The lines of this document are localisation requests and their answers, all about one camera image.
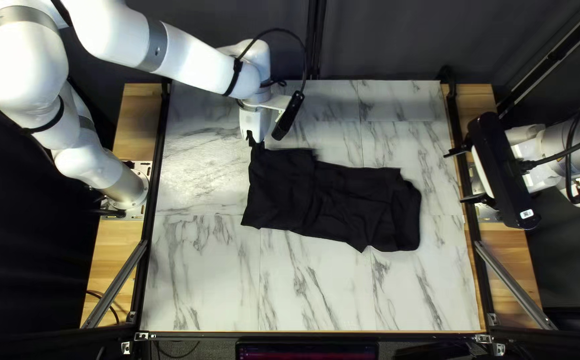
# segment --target table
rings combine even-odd
[[[122,111],[121,117],[118,127],[118,134],[123,134],[126,132],[126,125],[133,125],[137,124],[136,122],[132,121],[123,121],[123,119],[141,119],[141,124],[145,125],[150,123],[153,124],[152,129],[156,128],[156,119],[158,118],[158,107],[160,98],[158,94],[160,93],[160,88],[158,85],[127,85],[126,91],[124,92],[124,101],[122,103]],[[493,96],[491,94],[491,88],[488,85],[460,85],[459,86],[459,110],[464,117],[470,117],[471,114],[481,113],[487,109],[489,106],[493,106]],[[359,108],[362,111],[366,111],[366,107]],[[374,116],[381,116],[382,112],[379,111],[375,113]],[[137,160],[137,158],[133,154],[127,154],[127,157],[124,157],[124,151],[127,151],[128,146],[121,145],[124,142],[126,144],[132,143],[133,139],[145,139],[144,142],[149,143],[152,138],[150,136],[150,131],[141,131],[132,136],[121,136],[117,137],[117,141],[115,142],[115,149],[114,152],[120,155],[120,157],[124,159],[132,158]],[[97,240],[97,249],[95,250],[95,258],[93,263],[93,271],[91,273],[91,280],[89,287],[93,290],[105,290],[107,285],[109,284],[110,280],[116,274],[116,271],[122,265],[123,261],[125,260],[125,254],[122,254],[122,249],[126,253],[129,253],[136,242],[140,237],[140,228],[136,224],[140,224],[137,222],[114,222],[116,225],[107,225],[107,223],[113,223],[110,221],[103,220],[101,230],[99,232],[99,238]],[[518,235],[513,235],[512,233],[506,233],[507,231],[512,231]],[[127,240],[122,240],[122,237],[119,234],[125,233]],[[523,232],[518,232],[515,230],[488,230],[485,229],[483,237],[486,239],[488,243],[489,239],[504,239],[504,238],[515,238],[517,240],[521,239]],[[522,241],[516,241],[515,243],[510,242],[502,242],[497,241],[497,251],[495,252],[497,256],[502,254],[503,256],[507,256],[507,258],[500,258],[500,260],[508,267],[508,270],[515,275],[518,280],[521,280],[520,283],[528,292],[532,294],[537,294],[536,292],[536,285],[534,282],[534,276],[531,269],[531,262],[529,261],[529,256],[527,253],[527,249],[525,243]],[[131,290],[131,287],[127,289],[124,287],[124,290],[120,293],[117,297],[117,303],[122,307],[127,309],[129,307],[129,299],[127,290]],[[494,305],[499,314],[499,317],[503,319],[508,319],[506,317],[509,315],[509,318],[512,321],[518,318],[518,306],[516,308],[510,307],[510,304],[515,304],[514,299],[510,302],[509,295],[504,293],[499,293],[494,287],[493,290],[493,300]],[[87,308],[84,312],[84,318],[87,316]],[[101,325],[110,324],[111,315],[106,315],[106,318],[101,323]],[[482,315],[479,315],[478,324],[480,325],[479,328],[484,327]]]

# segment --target wooden board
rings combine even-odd
[[[161,109],[161,84],[126,84],[113,152],[121,160],[152,160]],[[88,290],[103,294],[141,240],[142,221],[101,220],[94,248]],[[132,302],[134,271],[119,291],[112,307],[125,322]],[[81,323],[99,299],[87,295]],[[99,326],[114,325],[108,311]]]
[[[448,86],[442,85],[443,96],[448,94]],[[459,108],[459,119],[463,135],[467,133],[468,123],[487,111],[496,112],[496,102],[492,86],[485,84],[470,84],[457,86],[457,107]],[[473,161],[471,154],[467,154],[468,161]],[[470,261],[472,263],[472,273],[476,279],[476,269],[474,259],[471,255],[470,233],[465,225],[466,239],[470,250]],[[505,269],[515,278],[521,287],[527,291],[529,296],[541,306],[539,291],[534,277],[534,269],[530,258],[530,251],[527,247],[525,232],[520,229],[506,227],[501,223],[480,223],[479,229],[481,240],[492,252],[492,254],[503,264]],[[512,327],[537,328],[538,325],[525,313],[518,304],[511,292],[499,280],[490,269],[488,269],[488,279],[494,312],[498,315],[502,325]],[[482,309],[479,306],[479,319],[481,327],[484,329]]]

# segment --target mounting plate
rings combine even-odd
[[[143,186],[145,186],[145,190],[147,190],[149,186],[150,176],[152,175],[152,161],[139,161],[139,160],[130,160],[124,161],[126,165],[133,169],[139,177],[143,180]],[[134,206],[133,208],[126,209],[126,216],[122,218],[103,215],[101,218],[105,220],[115,220],[115,221],[143,221],[145,217],[145,204],[147,201],[147,197],[143,199],[142,202]],[[109,199],[104,199],[101,201],[101,209],[109,209],[109,210],[117,210],[114,206],[114,202]]]

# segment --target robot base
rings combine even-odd
[[[130,221],[143,221],[145,217],[145,203],[147,200],[147,194],[150,184],[150,175],[152,173],[152,161],[131,161],[134,163],[134,169],[132,170],[137,174],[143,182],[143,194],[141,200],[138,202],[118,202],[112,199],[105,199],[101,201],[101,209],[107,210],[126,210],[126,216],[118,218],[110,215],[103,215],[101,218],[106,220],[130,220]]]

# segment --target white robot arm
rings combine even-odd
[[[536,163],[536,165],[522,174],[523,182],[529,193],[556,186],[564,196],[574,200],[573,204],[575,206],[580,207],[580,196],[575,196],[580,195],[580,149],[571,153],[569,168],[566,166],[565,156],[548,162],[543,160],[548,160],[547,158],[553,158],[554,154],[566,151],[566,143],[571,130],[571,146],[574,146],[580,143],[580,119],[576,123],[574,123],[573,118],[568,119],[547,128],[544,125],[515,127],[507,130],[505,135],[511,145],[515,159],[530,164],[533,161]],[[482,181],[484,191],[488,196],[494,198],[478,152],[474,147],[472,147],[471,152],[474,155],[478,176]],[[568,177],[571,178],[573,183],[566,182]]]
[[[147,19],[124,0],[62,4],[82,45],[94,56],[243,99],[241,131],[251,131],[257,142],[270,128],[270,109],[282,114],[290,103],[290,97],[273,97],[270,87],[261,87],[270,80],[270,49],[261,40],[236,61],[249,40],[214,49]],[[66,26],[51,0],[0,0],[0,110],[52,150],[62,174],[98,189],[119,209],[139,206],[146,179],[101,147],[89,111],[66,82],[68,62],[58,33]]]

